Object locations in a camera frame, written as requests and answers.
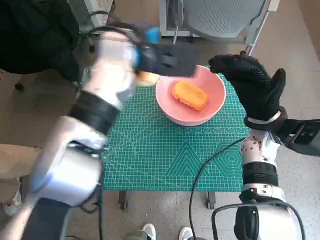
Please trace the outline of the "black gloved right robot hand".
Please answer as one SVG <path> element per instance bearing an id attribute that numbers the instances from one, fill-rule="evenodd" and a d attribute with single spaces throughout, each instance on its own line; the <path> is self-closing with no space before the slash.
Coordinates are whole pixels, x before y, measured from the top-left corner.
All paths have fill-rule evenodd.
<path id="1" fill-rule="evenodd" d="M 224 75 L 231 83 L 247 117 L 266 123 L 280 111 L 280 98 L 287 78 L 283 68 L 271 77 L 258 59 L 244 52 L 216 55 L 208 63 L 212 73 Z"/>

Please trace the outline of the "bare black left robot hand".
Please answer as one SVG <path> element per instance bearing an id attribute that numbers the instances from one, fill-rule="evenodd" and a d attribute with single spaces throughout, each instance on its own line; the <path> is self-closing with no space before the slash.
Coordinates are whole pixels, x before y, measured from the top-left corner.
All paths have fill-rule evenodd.
<path id="1" fill-rule="evenodd" d="M 160 41 L 160 28 L 157 25 L 149 22 L 135 22 L 129 24 L 129 29 L 141 43 L 158 44 Z"/>

